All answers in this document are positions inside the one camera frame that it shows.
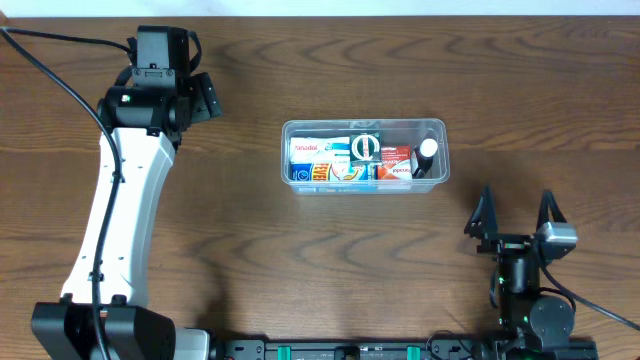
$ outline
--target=green strip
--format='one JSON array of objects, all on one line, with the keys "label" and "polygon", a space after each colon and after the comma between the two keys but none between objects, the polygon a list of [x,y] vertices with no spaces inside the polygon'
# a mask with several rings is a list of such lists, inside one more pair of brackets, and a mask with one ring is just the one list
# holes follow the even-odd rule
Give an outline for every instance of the green strip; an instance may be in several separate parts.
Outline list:
[{"label": "green strip", "polygon": [[291,360],[291,348],[288,346],[278,347],[278,360]]},{"label": "green strip", "polygon": [[417,346],[407,346],[407,360],[420,360],[420,348]]}]

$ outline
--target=plastic container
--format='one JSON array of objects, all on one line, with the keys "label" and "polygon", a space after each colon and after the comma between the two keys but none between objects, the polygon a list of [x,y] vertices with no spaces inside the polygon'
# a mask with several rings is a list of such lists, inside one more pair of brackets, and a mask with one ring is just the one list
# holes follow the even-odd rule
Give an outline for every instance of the plastic container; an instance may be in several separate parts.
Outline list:
[{"label": "plastic container", "polygon": [[[298,181],[291,178],[289,144],[292,137],[333,138],[379,133],[381,146],[418,146],[427,136],[438,142],[433,166],[424,178],[412,180]],[[449,178],[449,149],[444,123],[439,119],[291,120],[282,128],[282,180],[296,194],[428,193]]]}]

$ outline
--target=wooden table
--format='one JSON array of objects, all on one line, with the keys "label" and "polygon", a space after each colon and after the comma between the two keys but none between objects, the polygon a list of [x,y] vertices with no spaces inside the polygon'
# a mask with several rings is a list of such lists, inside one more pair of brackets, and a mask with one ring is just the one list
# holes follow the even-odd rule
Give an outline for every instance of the wooden table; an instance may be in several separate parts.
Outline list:
[{"label": "wooden table", "polygon": [[[490,257],[463,227],[491,184],[501,229],[533,232],[542,190],[578,227],[550,270],[640,321],[637,18],[9,20],[124,43],[138,24],[195,30],[224,116],[189,129],[164,186],[150,308],[179,326],[282,338],[426,338],[498,328]],[[91,104],[128,63],[117,50],[20,37]],[[30,330],[80,249],[99,132],[0,42],[1,359],[46,354]],[[298,197],[280,179],[289,119],[438,117],[451,178],[419,196]],[[604,359],[638,333],[579,306]]]}]

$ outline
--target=transparent box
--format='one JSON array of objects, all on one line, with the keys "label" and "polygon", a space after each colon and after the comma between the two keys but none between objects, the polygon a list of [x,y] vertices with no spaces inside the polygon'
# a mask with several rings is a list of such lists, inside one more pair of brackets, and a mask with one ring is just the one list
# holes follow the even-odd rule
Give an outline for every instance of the transparent box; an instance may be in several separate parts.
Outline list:
[{"label": "transparent box", "polygon": [[[420,145],[426,137],[435,138],[438,151],[424,178],[411,180],[292,180],[289,148],[292,137],[335,138],[379,133],[381,146]],[[282,180],[296,194],[403,194],[428,193],[436,184],[449,178],[449,149],[444,123],[439,119],[357,119],[357,120],[291,120],[282,128]]]}]

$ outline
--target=white wall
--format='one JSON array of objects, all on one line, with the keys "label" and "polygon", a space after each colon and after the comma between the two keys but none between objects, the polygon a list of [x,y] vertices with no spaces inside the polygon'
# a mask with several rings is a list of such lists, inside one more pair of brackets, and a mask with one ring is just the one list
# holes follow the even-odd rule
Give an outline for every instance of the white wall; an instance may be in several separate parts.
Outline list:
[{"label": "white wall", "polygon": [[640,0],[0,0],[0,10],[8,17],[640,15]]}]

